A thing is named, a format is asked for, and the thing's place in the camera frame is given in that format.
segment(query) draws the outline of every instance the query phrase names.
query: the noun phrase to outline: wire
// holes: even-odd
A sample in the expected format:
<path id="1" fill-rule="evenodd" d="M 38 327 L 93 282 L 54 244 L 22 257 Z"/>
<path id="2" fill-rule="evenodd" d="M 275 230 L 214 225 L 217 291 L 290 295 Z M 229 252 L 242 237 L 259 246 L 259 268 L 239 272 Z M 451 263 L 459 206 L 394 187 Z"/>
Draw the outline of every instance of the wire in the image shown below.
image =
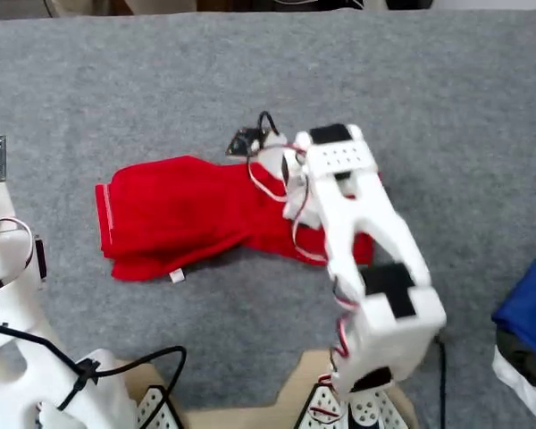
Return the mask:
<path id="1" fill-rule="evenodd" d="M 42 0 L 44 2 L 44 6 L 46 7 L 47 14 L 50 18 L 54 18 L 54 15 L 52 14 L 52 10 L 50 9 L 49 4 L 47 3 L 47 0 Z"/>
<path id="2" fill-rule="evenodd" d="M 262 149 L 259 149 L 256 154 L 258 152 L 261 152 L 262 150 L 265 150 L 265 149 L 268 149 L 270 147 L 275 147 L 275 146 L 269 146 L 269 147 L 263 147 Z M 255 186 L 257 188 L 259 188 L 264 194 L 266 194 L 268 197 L 270 197 L 271 199 L 273 199 L 274 201 L 277 201 L 279 203 L 285 203 L 286 201 L 288 201 L 288 195 L 276 195 L 274 194 L 271 190 L 268 189 L 268 187 L 266 185 L 264 185 L 262 182 L 260 182 L 255 176 L 254 174 L 252 173 L 252 167 L 251 167 L 251 163 L 250 163 L 250 160 L 252 159 L 252 156 L 247 156 L 247 170 L 248 170 L 248 177 L 250 178 L 250 180 L 255 184 Z"/>
<path id="3" fill-rule="evenodd" d="M 300 216 L 302 215 L 302 212 L 306 208 L 307 199 L 310 196 L 310 183 L 309 180 L 306 177 L 306 192 L 304 194 L 304 199 L 302 201 L 302 204 L 300 205 L 300 208 L 297 210 L 296 215 L 294 216 L 294 219 L 292 220 L 292 242 L 294 243 L 294 248 L 296 248 L 296 251 L 302 255 L 303 257 L 306 257 L 308 259 L 312 259 L 316 262 L 327 262 L 327 258 L 323 255 L 316 255 L 315 253 L 308 252 L 307 250 L 301 248 L 297 244 L 297 227 L 300 224 Z"/>
<path id="4" fill-rule="evenodd" d="M 28 268 L 29 263 L 32 261 L 32 257 L 34 257 L 34 238 L 33 238 L 32 231 L 29 228 L 29 226 L 25 222 L 21 221 L 20 219 L 15 218 L 15 217 L 1 217 L 0 218 L 0 223 L 4 223 L 4 222 L 15 223 L 15 225 L 17 227 L 21 227 L 26 232 L 26 234 L 28 234 L 28 251 L 26 252 L 26 259 L 24 261 L 23 268 L 18 273 L 14 274 L 11 277 L 6 277 L 4 279 L 0 279 L 0 282 L 2 283 L 2 286 L 5 286 L 6 284 L 9 284 L 9 283 L 13 282 L 18 277 L 20 277 L 21 274 L 24 272 L 24 270 L 26 268 Z"/>
<path id="5" fill-rule="evenodd" d="M 41 346 L 46 347 L 50 350 L 58 359 L 64 362 L 75 374 L 79 375 L 82 372 L 82 369 L 73 362 L 67 355 L 65 355 L 61 350 L 59 350 L 50 340 L 45 338 L 32 335 L 31 333 L 18 331 L 17 329 L 11 329 L 6 326 L 0 325 L 0 333 L 3 335 L 8 335 L 9 337 L 17 338 L 19 340 L 25 340 L 29 342 L 35 342 Z"/>
<path id="6" fill-rule="evenodd" d="M 447 426 L 447 350 L 445 343 L 439 335 L 435 337 L 435 343 L 439 345 L 439 363 L 440 363 L 440 385 L 439 385 L 439 404 L 440 404 L 440 429 Z"/>
<path id="7" fill-rule="evenodd" d="M 257 128 L 259 130 L 262 129 L 262 122 L 264 121 L 264 118 L 266 118 L 268 122 L 270 123 L 270 128 L 272 129 L 272 131 L 274 131 L 274 134 L 276 134 L 277 136 L 280 136 L 280 133 L 278 132 L 278 129 L 276 128 L 276 125 L 274 124 L 274 119 L 272 119 L 272 115 L 267 110 L 263 110 L 258 115 L 258 124 L 257 124 L 258 127 Z"/>
<path id="8" fill-rule="evenodd" d="M 131 362 L 130 364 L 127 364 L 127 365 L 119 366 L 111 370 L 97 371 L 96 368 L 99 365 L 98 363 L 94 363 L 93 361 L 91 361 L 91 365 L 89 368 L 80 366 L 79 364 L 76 364 L 74 361 L 72 361 L 61 350 L 59 350 L 51 341 L 45 338 L 38 337 L 36 335 L 32 335 L 31 333 L 18 331 L 16 329 L 11 329 L 11 328 L 8 328 L 6 326 L 1 326 L 1 325 L 0 325 L 0 333 L 3 335 L 11 336 L 13 338 L 17 338 L 19 340 L 34 342 L 36 344 L 46 347 L 78 376 L 78 380 L 74 384 L 73 389 L 63 400 L 62 404 L 58 407 L 58 409 L 60 410 L 64 410 L 70 404 L 70 402 L 77 395 L 77 393 L 79 393 L 85 387 L 88 380 L 96 379 L 96 378 L 111 377 L 117 374 L 122 374 L 126 371 L 136 368 L 137 366 L 150 362 L 151 360 L 154 360 L 156 358 L 160 358 L 165 355 L 170 355 L 171 353 L 179 352 L 180 362 L 177 365 L 175 374 L 173 375 L 169 385 L 167 386 L 165 394 L 163 395 L 163 397 L 161 398 L 161 400 L 159 401 L 159 403 L 157 404 L 153 412 L 149 415 L 145 423 L 139 429 L 147 429 L 148 426 L 151 424 L 151 422 L 155 419 L 156 415 L 159 414 L 161 408 L 163 407 L 163 405 L 165 404 L 165 402 L 171 395 L 171 392 L 175 384 L 179 380 L 180 373 L 182 372 L 182 369 L 185 366 L 185 362 L 187 361 L 187 350 L 182 346 L 172 346 L 166 349 L 158 350 L 144 357 L 141 357 L 140 359 L 134 362 Z"/>

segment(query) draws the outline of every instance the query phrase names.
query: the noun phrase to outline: red towel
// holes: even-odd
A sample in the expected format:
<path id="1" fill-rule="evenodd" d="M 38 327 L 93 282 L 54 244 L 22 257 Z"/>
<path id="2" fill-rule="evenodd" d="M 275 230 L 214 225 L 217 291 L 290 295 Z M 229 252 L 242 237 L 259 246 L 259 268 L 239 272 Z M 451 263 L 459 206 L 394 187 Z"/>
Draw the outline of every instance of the red towel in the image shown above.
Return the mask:
<path id="1" fill-rule="evenodd" d="M 274 193 L 280 181 L 259 164 L 255 176 Z M 278 203 L 257 189 L 244 164 L 216 165 L 180 156 L 119 170 L 111 183 L 96 185 L 101 249 L 114 259 L 113 276 L 147 280 L 168 274 L 238 244 L 294 257 L 291 222 Z M 323 230 L 300 226 L 297 243 L 323 254 Z M 370 264 L 372 239 L 358 234 L 354 256 Z"/>

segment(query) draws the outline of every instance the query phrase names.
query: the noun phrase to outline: white robotic arm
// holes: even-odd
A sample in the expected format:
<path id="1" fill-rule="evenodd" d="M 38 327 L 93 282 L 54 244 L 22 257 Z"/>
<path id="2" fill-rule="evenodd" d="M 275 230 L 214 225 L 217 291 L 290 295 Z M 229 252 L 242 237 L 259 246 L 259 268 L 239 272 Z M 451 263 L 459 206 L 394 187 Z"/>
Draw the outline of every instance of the white robotic arm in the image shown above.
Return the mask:
<path id="1" fill-rule="evenodd" d="M 347 394 L 404 380 L 446 321 L 423 256 L 390 203 L 358 127 L 301 132 L 296 144 L 307 147 L 302 170 L 325 230 L 329 275 L 353 304 L 339 328 L 347 347 L 332 353 L 333 387 Z M 351 252 L 356 232 L 371 235 L 394 264 L 360 271 Z"/>
<path id="2" fill-rule="evenodd" d="M 371 398 L 374 404 L 384 396 L 383 389 L 406 379 L 421 363 L 446 322 L 445 311 L 357 126 L 334 124 L 302 131 L 288 145 L 281 144 L 285 137 L 273 127 L 264 133 L 263 142 L 256 144 L 258 161 L 285 182 L 283 215 L 313 228 L 322 225 L 334 295 L 347 310 L 338 320 L 339 345 L 331 348 L 331 372 L 320 377 L 319 384 L 336 394 L 339 408 L 351 404 L 351 409 L 361 410 L 361 398 Z M 269 146 L 277 149 L 264 151 Z M 281 165 L 279 171 L 274 171 L 275 165 Z M 377 241 L 393 263 L 360 269 L 352 253 L 358 232 Z M 347 418 L 317 407 L 321 399 L 300 417 L 297 427 L 311 427 L 311 417 L 320 425 L 347 427 Z M 378 421 L 381 407 L 373 406 Z M 310 409 L 323 420 L 310 415 Z M 372 421 L 364 414 L 359 418 Z"/>
<path id="3" fill-rule="evenodd" d="M 78 364 L 61 352 L 61 342 L 35 300 L 42 281 L 34 236 L 14 216 L 5 183 L 5 138 L 0 137 L 0 429 L 180 428 L 163 399 L 168 394 L 155 387 L 138 406 L 121 375 L 103 374 L 118 367 L 111 352 L 96 350 Z M 23 371 L 4 361 L 1 351 L 8 344 L 25 360 Z M 175 377 L 184 364 L 184 348 L 154 354 L 177 351 L 182 358 Z M 89 372 L 94 369 L 95 382 Z"/>

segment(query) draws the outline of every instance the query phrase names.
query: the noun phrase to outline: gray carpet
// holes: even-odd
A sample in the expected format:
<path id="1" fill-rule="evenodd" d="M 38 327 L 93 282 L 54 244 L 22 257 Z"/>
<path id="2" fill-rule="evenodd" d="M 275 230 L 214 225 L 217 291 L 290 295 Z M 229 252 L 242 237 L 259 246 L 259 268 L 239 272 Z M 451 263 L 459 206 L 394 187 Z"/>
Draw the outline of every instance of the gray carpet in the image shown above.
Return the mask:
<path id="1" fill-rule="evenodd" d="M 242 406 L 334 341 L 322 269 L 239 249 L 175 286 L 123 283 L 98 249 L 96 183 L 167 156 L 222 162 L 264 108 L 290 136 L 362 126 L 448 311 L 448 427 L 536 428 L 490 370 L 490 312 L 536 256 L 536 12 L 0 22 L 10 188 L 45 237 L 41 299 L 70 353 L 184 344 L 180 402 Z M 432 350 L 404 384 L 426 427 L 438 384 Z"/>

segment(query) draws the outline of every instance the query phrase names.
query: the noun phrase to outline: white tag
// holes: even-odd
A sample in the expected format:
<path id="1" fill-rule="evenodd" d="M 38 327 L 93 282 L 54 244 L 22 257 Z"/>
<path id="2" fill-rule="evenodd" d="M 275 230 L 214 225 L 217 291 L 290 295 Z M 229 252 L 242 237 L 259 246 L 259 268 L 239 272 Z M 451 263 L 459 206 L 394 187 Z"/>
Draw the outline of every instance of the white tag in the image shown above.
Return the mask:
<path id="1" fill-rule="evenodd" d="M 172 273 L 169 273 L 169 276 L 171 277 L 171 280 L 173 283 L 179 283 L 179 282 L 185 281 L 185 274 L 182 272 L 182 268 L 179 268 L 178 270 L 175 270 Z"/>

